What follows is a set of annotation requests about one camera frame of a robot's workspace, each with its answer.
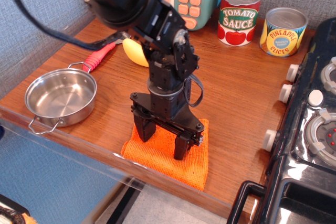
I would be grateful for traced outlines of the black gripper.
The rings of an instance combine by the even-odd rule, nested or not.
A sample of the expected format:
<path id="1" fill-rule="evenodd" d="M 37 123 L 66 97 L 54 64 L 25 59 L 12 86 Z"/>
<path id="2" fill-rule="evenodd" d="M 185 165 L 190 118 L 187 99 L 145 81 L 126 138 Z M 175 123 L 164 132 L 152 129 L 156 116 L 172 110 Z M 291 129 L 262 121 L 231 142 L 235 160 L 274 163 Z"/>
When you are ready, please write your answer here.
<path id="1" fill-rule="evenodd" d="M 194 81 L 201 89 L 195 103 L 190 102 L 191 85 Z M 149 94 L 134 92 L 131 110 L 138 135 L 147 142 L 156 131 L 156 126 L 177 135 L 175 139 L 174 159 L 182 160 L 186 151 L 193 145 L 199 146 L 205 126 L 190 111 L 203 99 L 204 87 L 198 78 L 187 78 L 173 90 L 163 90 L 148 80 Z"/>

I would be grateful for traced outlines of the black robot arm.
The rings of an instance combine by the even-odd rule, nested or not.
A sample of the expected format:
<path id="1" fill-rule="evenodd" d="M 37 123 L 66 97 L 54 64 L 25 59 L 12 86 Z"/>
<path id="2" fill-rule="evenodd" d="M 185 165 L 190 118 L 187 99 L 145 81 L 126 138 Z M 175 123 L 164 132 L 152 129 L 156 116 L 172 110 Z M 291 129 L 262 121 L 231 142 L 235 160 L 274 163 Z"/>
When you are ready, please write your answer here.
<path id="1" fill-rule="evenodd" d="M 132 93 L 134 123 L 142 141 L 157 127 L 175 134 L 174 157 L 181 160 L 201 144 L 204 125 L 191 112 L 191 84 L 199 58 L 184 19 L 165 0 L 88 0 L 106 26 L 128 32 L 141 43 L 149 64 L 148 93 Z"/>

